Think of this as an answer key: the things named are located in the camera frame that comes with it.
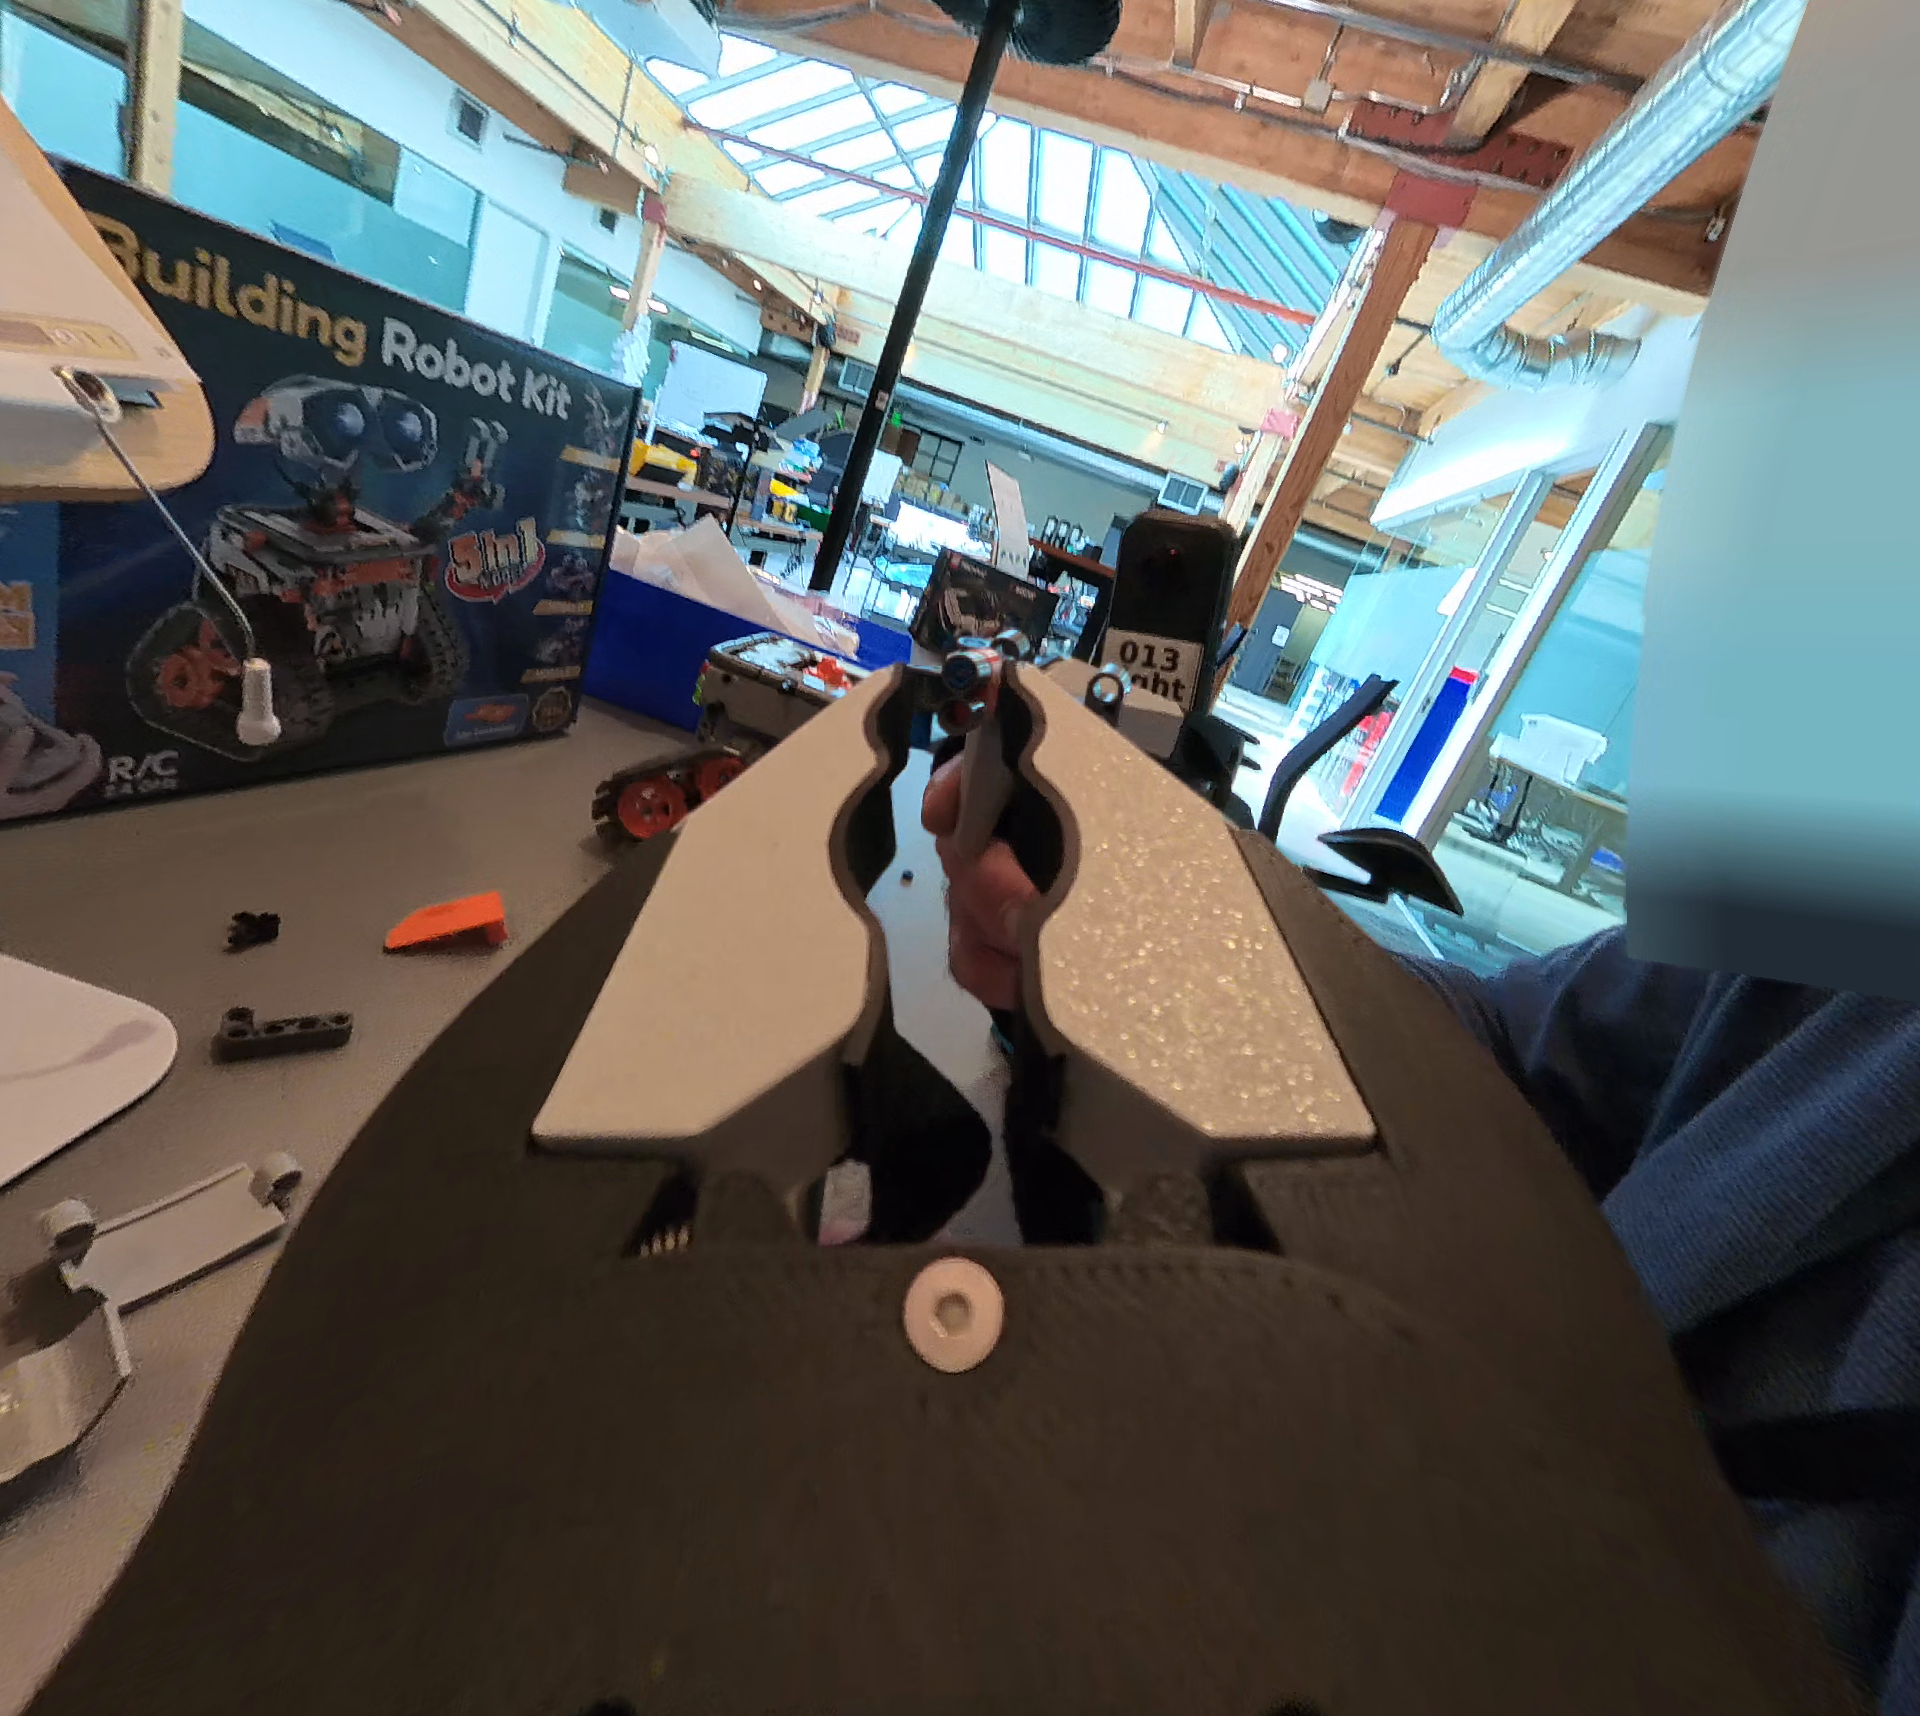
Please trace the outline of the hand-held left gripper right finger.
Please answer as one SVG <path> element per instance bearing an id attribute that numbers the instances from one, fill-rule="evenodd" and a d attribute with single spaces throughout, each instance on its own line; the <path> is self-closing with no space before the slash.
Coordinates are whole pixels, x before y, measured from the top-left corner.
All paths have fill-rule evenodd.
<path id="1" fill-rule="evenodd" d="M 1018 665 L 1020 779 L 1060 840 L 1024 997 L 1080 1165 L 1369 1152 L 1377 1121 L 1241 830 L 1051 672 Z"/>

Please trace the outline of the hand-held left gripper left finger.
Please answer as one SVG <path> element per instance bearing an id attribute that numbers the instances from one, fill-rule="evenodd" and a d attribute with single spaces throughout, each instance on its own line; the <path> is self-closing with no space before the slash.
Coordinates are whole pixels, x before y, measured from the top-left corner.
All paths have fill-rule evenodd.
<path id="1" fill-rule="evenodd" d="M 676 832 L 538 1113 L 565 1155 L 833 1165 L 893 1017 L 869 896 L 894 863 L 914 672 L 857 681 Z"/>

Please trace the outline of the person's right hand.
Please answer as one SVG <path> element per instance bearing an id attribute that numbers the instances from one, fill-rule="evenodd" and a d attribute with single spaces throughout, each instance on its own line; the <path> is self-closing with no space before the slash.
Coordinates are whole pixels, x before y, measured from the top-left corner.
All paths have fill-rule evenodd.
<path id="1" fill-rule="evenodd" d="M 962 748 L 953 735 L 933 746 L 923 828 L 947 879 L 949 974 L 996 1024 L 1009 1026 L 1023 1006 L 1020 927 L 1040 888 L 1002 833 L 975 855 L 962 852 Z"/>

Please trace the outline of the black car model box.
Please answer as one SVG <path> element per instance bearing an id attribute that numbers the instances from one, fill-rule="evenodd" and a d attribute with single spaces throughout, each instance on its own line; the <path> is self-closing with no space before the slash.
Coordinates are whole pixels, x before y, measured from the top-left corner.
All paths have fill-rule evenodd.
<path id="1" fill-rule="evenodd" d="M 928 653 L 949 653 L 965 640 L 992 642 L 1007 632 L 1039 649 L 1053 633 L 1059 599 L 1059 591 L 1039 580 L 945 547 L 928 570 L 909 635 Z"/>

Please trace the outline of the tracked toy robot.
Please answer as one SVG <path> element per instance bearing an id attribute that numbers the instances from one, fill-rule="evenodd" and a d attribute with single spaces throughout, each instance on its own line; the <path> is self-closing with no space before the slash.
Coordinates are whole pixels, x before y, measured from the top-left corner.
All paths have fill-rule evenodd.
<path id="1" fill-rule="evenodd" d="M 692 742 L 605 776 L 588 808 L 594 840 L 622 850 L 675 833 L 744 770 L 885 665 L 773 630 L 716 644 L 690 695 Z"/>

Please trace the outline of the orange wedge panel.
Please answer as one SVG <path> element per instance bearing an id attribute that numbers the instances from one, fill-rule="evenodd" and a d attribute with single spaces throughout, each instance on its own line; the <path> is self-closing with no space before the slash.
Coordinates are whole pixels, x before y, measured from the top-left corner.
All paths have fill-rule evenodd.
<path id="1" fill-rule="evenodd" d="M 382 950 L 387 954 L 499 950 L 509 942 L 506 902 L 499 889 L 485 889 L 408 912 L 387 930 Z"/>

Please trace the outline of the blue tagged storage bin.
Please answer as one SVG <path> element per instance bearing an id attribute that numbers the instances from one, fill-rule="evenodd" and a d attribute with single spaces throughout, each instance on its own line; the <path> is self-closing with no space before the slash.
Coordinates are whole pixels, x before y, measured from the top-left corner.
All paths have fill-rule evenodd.
<path id="1" fill-rule="evenodd" d="M 756 633 L 826 649 L 858 674 L 875 668 L 822 638 L 808 613 L 793 623 L 777 623 L 753 618 L 744 607 L 715 606 L 608 568 L 594 602 L 585 693 L 692 734 L 703 720 L 696 693 L 710 649 Z"/>

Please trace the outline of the white crumpled paper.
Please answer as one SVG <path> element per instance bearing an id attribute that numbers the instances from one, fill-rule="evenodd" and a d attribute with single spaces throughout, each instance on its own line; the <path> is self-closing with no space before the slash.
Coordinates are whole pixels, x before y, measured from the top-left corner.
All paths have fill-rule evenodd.
<path id="1" fill-rule="evenodd" d="M 690 527 L 616 527 L 608 570 L 732 618 L 737 635 L 778 633 L 806 647 L 839 647 L 824 620 L 753 570 L 713 515 Z"/>

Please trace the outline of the black pole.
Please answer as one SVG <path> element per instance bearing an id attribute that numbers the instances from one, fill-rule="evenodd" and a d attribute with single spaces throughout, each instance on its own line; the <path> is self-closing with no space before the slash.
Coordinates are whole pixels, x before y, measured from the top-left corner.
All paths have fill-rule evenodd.
<path id="1" fill-rule="evenodd" d="M 912 256 L 903 277 L 875 378 L 863 404 L 839 486 L 829 507 L 808 588 L 829 593 L 850 546 L 869 467 L 878 451 L 900 370 L 914 337 L 928 287 L 949 237 L 958 188 L 972 161 L 996 72 L 1009 51 L 1044 67 L 1078 67 L 1107 49 L 1114 38 L 1122 0 L 930 0 L 972 33 L 972 63 L 949 127 L 947 145 Z"/>

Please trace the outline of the dark grey three-hole beam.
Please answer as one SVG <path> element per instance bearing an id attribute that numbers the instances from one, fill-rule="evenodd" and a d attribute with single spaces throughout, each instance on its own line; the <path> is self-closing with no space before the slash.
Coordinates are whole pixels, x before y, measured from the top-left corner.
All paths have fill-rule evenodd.
<path id="1" fill-rule="evenodd" d="M 356 1017 L 349 1010 L 267 1015 L 251 1006 L 228 1008 L 209 1040 L 218 1063 L 253 1063 L 330 1053 L 353 1044 Z"/>

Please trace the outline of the grey curved panel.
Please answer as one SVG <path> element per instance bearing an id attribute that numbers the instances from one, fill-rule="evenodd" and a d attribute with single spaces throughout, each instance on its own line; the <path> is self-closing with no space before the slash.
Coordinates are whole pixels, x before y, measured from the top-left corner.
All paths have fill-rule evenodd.
<path id="1" fill-rule="evenodd" d="M 274 1152 L 111 1218 L 79 1197 L 55 1202 L 38 1231 L 68 1289 L 124 1314 L 277 1244 L 303 1181 L 300 1158 Z"/>

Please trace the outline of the dark blue robot kit box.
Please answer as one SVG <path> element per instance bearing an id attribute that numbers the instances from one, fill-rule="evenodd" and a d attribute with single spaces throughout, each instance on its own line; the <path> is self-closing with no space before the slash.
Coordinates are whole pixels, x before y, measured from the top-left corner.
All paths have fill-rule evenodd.
<path id="1" fill-rule="evenodd" d="M 5 506 L 5 821 L 577 721 L 636 388 L 68 160 L 204 470 Z"/>

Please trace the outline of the white book stand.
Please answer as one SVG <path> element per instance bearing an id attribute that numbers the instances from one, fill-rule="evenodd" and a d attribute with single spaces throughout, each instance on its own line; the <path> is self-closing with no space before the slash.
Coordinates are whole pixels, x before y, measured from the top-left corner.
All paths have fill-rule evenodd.
<path id="1" fill-rule="evenodd" d="M 162 497 L 212 458 L 204 386 L 10 103 L 3 157 L 5 501 L 152 503 L 232 613 L 241 740 L 272 746 L 274 674 L 254 623 Z M 156 1008 L 7 956 L 5 1181 L 141 1101 L 178 1052 Z"/>

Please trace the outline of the person's blue sweater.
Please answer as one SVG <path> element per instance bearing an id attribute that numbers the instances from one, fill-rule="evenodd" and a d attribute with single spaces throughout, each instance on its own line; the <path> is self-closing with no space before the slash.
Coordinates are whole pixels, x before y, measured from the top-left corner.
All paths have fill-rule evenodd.
<path id="1" fill-rule="evenodd" d="M 1767 1553 L 1916 1712 L 1916 1006 L 1712 975 L 1604 1215 Z"/>

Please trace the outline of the grey angular panel piece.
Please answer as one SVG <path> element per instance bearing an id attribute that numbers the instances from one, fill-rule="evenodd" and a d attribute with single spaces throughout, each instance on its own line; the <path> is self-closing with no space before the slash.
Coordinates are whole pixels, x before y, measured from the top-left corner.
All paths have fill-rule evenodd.
<path id="1" fill-rule="evenodd" d="M 118 1308 L 40 1262 L 8 1279 L 3 1334 L 3 1509 L 68 1464 L 133 1380 Z"/>

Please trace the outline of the wooden post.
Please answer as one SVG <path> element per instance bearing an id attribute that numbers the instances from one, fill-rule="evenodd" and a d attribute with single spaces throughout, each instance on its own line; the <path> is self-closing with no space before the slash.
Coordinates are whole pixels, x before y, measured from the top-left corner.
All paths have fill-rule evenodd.
<path id="1" fill-rule="evenodd" d="M 1396 174 L 1374 230 L 1378 245 L 1361 269 L 1364 284 L 1350 320 L 1260 507 L 1260 524 L 1242 550 L 1227 607 L 1230 625 L 1256 622 L 1404 299 L 1425 273 L 1449 206 L 1451 198 L 1437 179 L 1406 169 Z"/>

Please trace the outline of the silver air duct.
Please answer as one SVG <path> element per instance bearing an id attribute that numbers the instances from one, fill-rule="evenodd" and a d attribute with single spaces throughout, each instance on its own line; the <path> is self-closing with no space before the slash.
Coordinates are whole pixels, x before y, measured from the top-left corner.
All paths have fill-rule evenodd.
<path id="1" fill-rule="evenodd" d="M 1471 381 L 1543 394 L 1615 384 L 1642 353 L 1601 330 L 1524 334 L 1517 312 L 1772 101 L 1810 0 L 1727 0 L 1649 77 L 1529 217 L 1437 307 L 1430 337 Z"/>

